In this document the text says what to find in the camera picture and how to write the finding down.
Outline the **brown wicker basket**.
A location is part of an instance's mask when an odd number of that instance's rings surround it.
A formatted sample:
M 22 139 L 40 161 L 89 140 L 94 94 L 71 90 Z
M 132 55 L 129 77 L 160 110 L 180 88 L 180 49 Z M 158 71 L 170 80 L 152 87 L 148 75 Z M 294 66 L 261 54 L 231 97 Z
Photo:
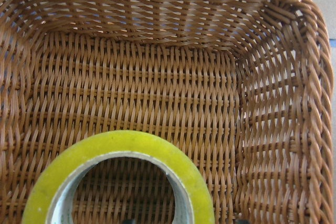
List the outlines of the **brown wicker basket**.
M 1 0 L 1 223 L 112 130 L 179 147 L 216 223 L 333 223 L 332 79 L 312 0 Z

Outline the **yellow tape roll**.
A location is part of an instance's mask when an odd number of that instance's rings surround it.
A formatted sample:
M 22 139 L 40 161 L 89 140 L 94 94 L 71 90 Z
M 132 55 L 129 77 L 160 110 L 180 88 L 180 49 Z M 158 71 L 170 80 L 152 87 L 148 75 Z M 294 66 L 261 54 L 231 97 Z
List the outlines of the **yellow tape roll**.
M 173 223 L 215 222 L 207 184 L 188 156 L 158 136 L 117 130 L 88 137 L 59 154 L 35 182 L 22 223 L 72 223 L 82 178 L 95 165 L 117 157 L 145 160 L 164 171 L 175 198 Z

